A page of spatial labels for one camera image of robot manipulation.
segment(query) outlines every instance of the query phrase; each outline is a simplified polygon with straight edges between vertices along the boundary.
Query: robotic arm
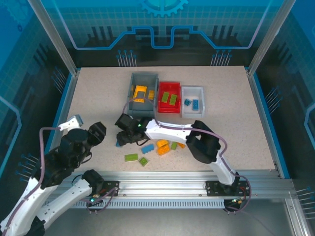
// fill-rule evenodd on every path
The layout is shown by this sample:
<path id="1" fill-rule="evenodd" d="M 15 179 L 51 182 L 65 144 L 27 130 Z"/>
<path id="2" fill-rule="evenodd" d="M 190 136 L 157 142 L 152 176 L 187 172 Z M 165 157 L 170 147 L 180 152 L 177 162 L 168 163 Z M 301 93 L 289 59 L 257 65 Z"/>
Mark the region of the robotic arm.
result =
<path id="1" fill-rule="evenodd" d="M 41 163 L 38 162 L 16 206 L 0 223 L 1 235 L 2 233 L 6 236 L 43 235 L 44 229 L 75 202 L 90 194 L 99 194 L 104 180 L 91 170 L 86 172 L 74 187 L 49 205 L 42 207 L 49 195 L 80 166 L 91 154 L 91 148 L 100 144 L 106 135 L 106 127 L 101 122 L 93 124 L 88 130 L 80 129 L 82 124 L 80 116 L 76 115 L 59 126 L 61 131 L 66 129 L 68 133 L 62 137 L 59 147 L 45 155 L 46 170 L 41 186 L 25 199 L 39 183 Z M 21 202 L 23 204 L 14 213 Z M 12 214 L 14 216 L 7 228 Z"/>
<path id="2" fill-rule="evenodd" d="M 126 114 L 122 114 L 115 125 L 122 129 L 117 134 L 117 142 L 120 146 L 135 143 L 141 140 L 166 139 L 186 144 L 194 158 L 202 163 L 209 164 L 216 173 L 223 191 L 227 194 L 235 190 L 239 178 L 231 172 L 235 170 L 223 163 L 219 139 L 198 131 L 185 130 L 185 128 L 201 129 L 212 132 L 203 122 L 196 120 L 194 124 L 178 125 L 159 122 L 160 126 L 152 118 L 136 120 Z"/>

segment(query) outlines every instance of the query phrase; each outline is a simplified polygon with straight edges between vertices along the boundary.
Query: gray plastic bin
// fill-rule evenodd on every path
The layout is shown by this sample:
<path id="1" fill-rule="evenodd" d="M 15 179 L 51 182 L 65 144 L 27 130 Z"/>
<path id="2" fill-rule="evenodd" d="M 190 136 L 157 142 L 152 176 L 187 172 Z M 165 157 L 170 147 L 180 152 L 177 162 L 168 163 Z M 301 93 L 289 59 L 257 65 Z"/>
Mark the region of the gray plastic bin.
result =
<path id="1" fill-rule="evenodd" d="M 192 103 L 185 105 L 185 100 L 198 100 L 199 110 L 192 109 Z M 182 86 L 182 118 L 202 118 L 205 115 L 205 102 L 203 87 L 198 86 Z"/>
<path id="2" fill-rule="evenodd" d="M 129 94 L 128 99 L 132 99 L 134 90 L 137 85 L 146 86 L 147 91 L 145 98 L 148 98 L 149 91 L 154 90 L 154 99 L 153 103 L 156 106 L 157 103 L 157 93 L 158 93 L 158 74 L 154 73 L 133 73 L 131 75 L 131 81 L 129 86 Z M 128 106 L 128 115 L 134 118 L 141 118 L 141 117 L 154 117 L 153 106 L 150 102 L 144 101 L 141 102 L 130 102 Z"/>

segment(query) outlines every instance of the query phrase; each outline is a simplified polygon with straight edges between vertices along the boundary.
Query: yellow lego brick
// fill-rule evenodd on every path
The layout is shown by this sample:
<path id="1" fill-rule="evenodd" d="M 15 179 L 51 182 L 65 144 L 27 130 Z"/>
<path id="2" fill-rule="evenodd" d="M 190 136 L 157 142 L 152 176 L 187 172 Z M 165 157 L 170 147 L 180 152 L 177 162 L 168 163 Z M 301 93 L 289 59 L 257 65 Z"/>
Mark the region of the yellow lego brick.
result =
<path id="1" fill-rule="evenodd" d="M 169 147 L 169 145 L 164 145 L 158 148 L 157 153 L 162 156 L 166 153 L 168 153 L 169 151 L 171 151 L 171 148 Z"/>
<path id="2" fill-rule="evenodd" d="M 178 145 L 179 145 L 181 148 L 186 147 L 186 145 L 185 145 L 185 144 L 178 143 Z"/>
<path id="3" fill-rule="evenodd" d="M 157 147 L 158 148 L 160 148 L 160 147 L 162 147 L 164 145 L 167 145 L 167 144 L 169 144 L 169 142 L 167 140 L 165 140 L 165 139 L 161 139 L 161 140 L 157 141 Z"/>
<path id="4" fill-rule="evenodd" d="M 154 99 L 154 90 L 150 90 L 149 91 L 148 99 L 149 100 L 153 100 Z"/>
<path id="5" fill-rule="evenodd" d="M 136 89 L 134 91 L 134 94 L 133 94 L 133 98 L 136 98 L 138 96 L 138 92 L 144 92 L 143 97 L 145 97 L 146 96 L 146 91 L 147 91 L 147 87 L 146 86 L 137 85 Z M 134 102 L 144 102 L 144 99 L 142 99 L 142 98 L 135 99 Z"/>

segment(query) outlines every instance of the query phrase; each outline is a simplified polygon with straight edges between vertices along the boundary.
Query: red plastic bin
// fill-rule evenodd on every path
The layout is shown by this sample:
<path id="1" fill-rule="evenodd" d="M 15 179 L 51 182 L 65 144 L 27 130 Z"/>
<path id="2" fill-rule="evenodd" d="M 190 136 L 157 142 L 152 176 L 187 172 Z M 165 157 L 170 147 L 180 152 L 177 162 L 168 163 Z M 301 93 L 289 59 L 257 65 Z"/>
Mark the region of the red plastic bin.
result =
<path id="1" fill-rule="evenodd" d="M 167 103 L 161 102 L 164 92 L 169 92 Z M 171 95 L 177 95 L 175 106 L 169 104 Z M 160 82 L 158 87 L 158 112 L 159 113 L 179 113 L 181 111 L 181 83 Z"/>

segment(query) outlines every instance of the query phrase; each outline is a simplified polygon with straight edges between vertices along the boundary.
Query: green lego brick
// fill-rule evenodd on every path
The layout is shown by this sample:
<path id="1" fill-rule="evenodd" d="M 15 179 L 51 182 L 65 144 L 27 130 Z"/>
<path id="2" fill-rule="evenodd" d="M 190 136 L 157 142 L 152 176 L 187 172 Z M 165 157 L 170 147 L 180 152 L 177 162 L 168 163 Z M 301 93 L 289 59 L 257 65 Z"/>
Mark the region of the green lego brick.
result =
<path id="1" fill-rule="evenodd" d="M 128 161 L 137 161 L 138 160 L 138 154 L 128 154 L 125 155 L 125 162 Z"/>
<path id="2" fill-rule="evenodd" d="M 172 94 L 171 99 L 169 100 L 169 104 L 175 106 L 177 95 Z"/>
<path id="3" fill-rule="evenodd" d="M 172 142 L 171 149 L 176 150 L 176 148 L 177 148 L 177 142 Z"/>
<path id="4" fill-rule="evenodd" d="M 144 157 L 142 157 L 140 160 L 139 160 L 141 166 L 145 166 L 146 164 L 148 164 L 148 160 Z"/>
<path id="5" fill-rule="evenodd" d="M 169 97 L 169 92 L 164 92 L 161 101 L 164 103 L 167 103 L 168 97 Z"/>

